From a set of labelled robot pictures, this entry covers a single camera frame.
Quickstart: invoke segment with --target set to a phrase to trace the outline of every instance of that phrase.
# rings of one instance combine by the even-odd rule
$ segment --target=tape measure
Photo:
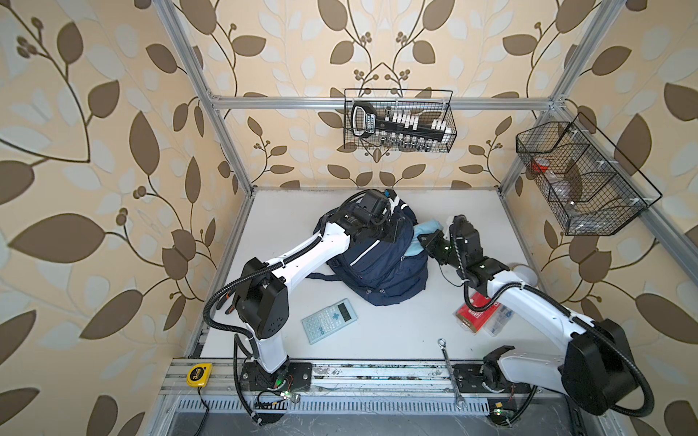
[[[194,365],[189,370],[189,374],[186,375],[186,383],[193,388],[206,386],[206,383],[209,381],[212,368],[212,363],[199,363]]]

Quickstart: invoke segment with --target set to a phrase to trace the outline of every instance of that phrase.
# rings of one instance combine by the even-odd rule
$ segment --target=leaf pattern wallpaper
[[[628,1],[567,104],[603,129],[663,192],[655,207],[698,244],[698,5]],[[625,329],[655,392],[655,411],[626,419],[638,436],[698,434],[698,287],[635,220],[610,237],[562,236],[537,186],[522,174],[507,196],[547,289]],[[624,401],[637,407],[641,394]]]
[[[342,118],[311,110],[224,112],[254,185],[276,188],[492,188],[511,166],[514,136],[530,111],[455,111],[449,153],[381,150],[343,144]]]
[[[600,0],[173,0],[222,96],[547,97]]]
[[[242,203],[149,6],[0,0],[1,434],[142,430]]]

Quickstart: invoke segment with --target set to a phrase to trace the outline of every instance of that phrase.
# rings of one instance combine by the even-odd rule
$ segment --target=red cardboard box
[[[487,304],[489,299],[479,292],[476,292],[470,298],[470,301],[475,307],[482,307]],[[494,315],[498,308],[499,303],[495,303],[492,305],[492,307],[484,312],[473,312],[472,310],[468,309],[466,304],[463,304],[461,308],[456,311],[456,318],[458,318],[465,326],[473,331],[473,333],[477,333],[480,328],[484,326],[484,323],[487,322],[492,315]]]

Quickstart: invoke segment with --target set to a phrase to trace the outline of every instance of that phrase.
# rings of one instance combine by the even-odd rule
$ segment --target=black wire basket
[[[613,145],[613,158],[597,149],[590,139],[593,133]],[[571,123],[551,121],[519,133],[517,153],[526,166],[526,176],[535,180],[569,236],[615,234],[662,197],[582,113]],[[642,182],[653,193],[640,193],[633,182]]]
[[[448,153],[458,134],[452,96],[431,89],[345,89],[344,144]]]

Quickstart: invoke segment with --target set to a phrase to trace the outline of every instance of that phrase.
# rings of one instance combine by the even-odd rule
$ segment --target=wrench
[[[461,395],[460,390],[458,390],[458,382],[456,382],[456,376],[453,374],[451,359],[448,358],[448,352],[446,351],[446,340],[439,339],[438,346],[441,347],[441,351],[443,352],[443,358],[444,360],[446,360],[446,368],[448,368],[448,375],[451,378],[451,384],[453,385],[453,394],[456,396],[456,408],[458,410],[463,410],[466,407],[466,401]]]

